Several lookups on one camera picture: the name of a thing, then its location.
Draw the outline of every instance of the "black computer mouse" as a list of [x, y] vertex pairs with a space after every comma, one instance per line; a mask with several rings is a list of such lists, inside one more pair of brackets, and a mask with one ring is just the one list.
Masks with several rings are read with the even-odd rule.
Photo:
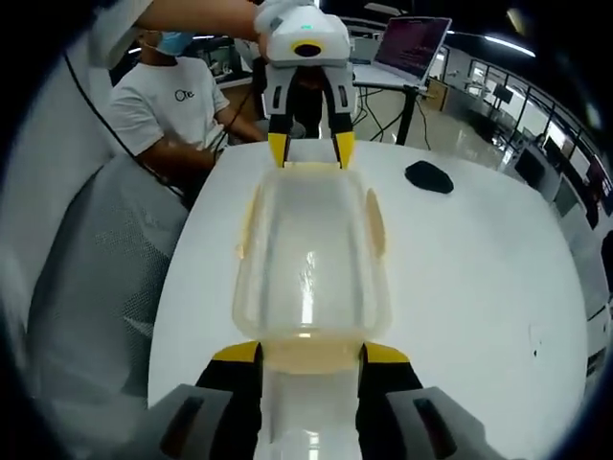
[[449, 174], [427, 161], [418, 161], [404, 170], [406, 179], [417, 188], [449, 195], [453, 192], [453, 181]]

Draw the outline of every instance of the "monitor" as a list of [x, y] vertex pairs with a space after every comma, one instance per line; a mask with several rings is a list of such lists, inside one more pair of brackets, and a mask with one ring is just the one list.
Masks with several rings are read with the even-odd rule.
[[409, 81], [423, 84], [450, 25], [451, 19], [444, 17], [390, 19], [374, 64]]
[[515, 163], [515, 170], [533, 189], [538, 187], [543, 175], [545, 175], [545, 167], [527, 149], [524, 149], [519, 160]]
[[587, 179], [587, 172], [592, 166], [592, 162], [579, 150], [579, 148], [575, 148], [575, 151], [573, 151], [571, 155], [571, 165], [575, 168], [577, 173], [579, 173], [581, 179]]
[[566, 157], [562, 155], [561, 148], [551, 137], [547, 138], [547, 142], [545, 142], [543, 148], [545, 149], [545, 153], [547, 154], [547, 160], [549, 160], [549, 162], [554, 168], [558, 169], [560, 167], [560, 163], [566, 160]]
[[513, 98], [513, 93], [504, 84], [496, 84], [494, 89], [494, 98], [498, 98], [503, 103], [509, 104]]
[[563, 175], [559, 185], [559, 190], [554, 198], [554, 204], [559, 216], [564, 218], [577, 204], [579, 204], [579, 196], [575, 189], [570, 184], [568, 179]]

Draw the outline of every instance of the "white t-shirt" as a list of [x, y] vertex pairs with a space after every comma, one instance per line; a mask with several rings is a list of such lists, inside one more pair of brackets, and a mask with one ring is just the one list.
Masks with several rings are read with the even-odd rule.
[[[191, 57], [170, 67], [137, 64], [111, 98], [106, 119], [135, 155], [163, 136], [197, 149], [215, 148], [223, 133], [215, 114], [230, 104], [206, 63]], [[226, 145], [224, 140], [220, 147]], [[124, 152], [119, 144], [116, 151]]]
[[[99, 9], [93, 28], [66, 52], [79, 83], [99, 110], [110, 96], [108, 67], [134, 40], [130, 28], [150, 3], [119, 0], [110, 9]], [[102, 131], [60, 57], [32, 102], [2, 178], [0, 305], [11, 334], [27, 325], [36, 280], [66, 209], [111, 157]]]

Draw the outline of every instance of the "wall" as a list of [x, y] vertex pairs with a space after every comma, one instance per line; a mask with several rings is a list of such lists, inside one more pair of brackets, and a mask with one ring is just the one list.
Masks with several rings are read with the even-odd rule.
[[468, 79], [468, 72], [470, 71], [471, 60], [472, 57], [464, 51], [450, 48], [447, 55], [447, 69], [444, 75], [444, 82], [464, 90], [466, 80]]
[[437, 77], [439, 80], [443, 76], [444, 71], [444, 57], [441, 53], [437, 55], [432, 63], [432, 67], [430, 68], [430, 77]]
[[[507, 85], [507, 88], [512, 91], [513, 97], [510, 103], [501, 103], [500, 108], [509, 113], [515, 120], [517, 120], [519, 114], [521, 113], [521, 109], [524, 105], [524, 101], [526, 100], [526, 98], [524, 95], [518, 93], [513, 88], [511, 88], [509, 85]], [[548, 119], [548, 114], [543, 112], [531, 101], [528, 101], [521, 120], [519, 121], [519, 126], [517, 127], [517, 130], [519, 132], [522, 132], [524, 128], [527, 128], [533, 134], [533, 136], [537, 136], [545, 130]], [[555, 126], [550, 125], [550, 130], [555, 129]]]

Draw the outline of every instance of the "desk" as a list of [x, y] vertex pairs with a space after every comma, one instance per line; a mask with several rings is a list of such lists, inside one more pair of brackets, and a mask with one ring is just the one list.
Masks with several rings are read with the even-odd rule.
[[406, 144], [406, 137], [409, 134], [411, 120], [413, 119], [413, 107], [418, 96], [418, 90], [425, 90], [425, 87], [417, 88], [404, 78], [390, 72], [385, 72], [372, 65], [354, 65], [353, 74], [355, 75], [355, 80], [353, 81], [355, 86], [400, 91], [404, 94], [404, 107], [402, 108], [402, 118], [400, 118], [400, 126], [398, 127], [396, 139], [398, 146], [404, 146]]
[[529, 144], [519, 153], [515, 153], [511, 158], [511, 161], [507, 164], [507, 166], [505, 166], [504, 172], [510, 177], [524, 182], [524, 179], [519, 175], [515, 169], [515, 166], [525, 151], [531, 154], [543, 167], [543, 177], [539, 181], [536, 189], [543, 196], [545, 201], [552, 203], [556, 198], [557, 192], [559, 191], [562, 178], [556, 168], [554, 168], [554, 166], [547, 161], [543, 151], [536, 145]]
[[[322, 159], [314, 154], [333, 159], [332, 143], [291, 144], [291, 159]], [[421, 159], [449, 173], [452, 195], [405, 180]], [[266, 144], [230, 148], [195, 203], [157, 313], [149, 404], [247, 340], [232, 321], [237, 246], [273, 168]], [[581, 402], [587, 336], [573, 259], [545, 201], [501, 173], [418, 149], [357, 142], [351, 169], [375, 190], [386, 227], [393, 321], [376, 341], [407, 354], [423, 385], [479, 419], [506, 458], [549, 452]]]

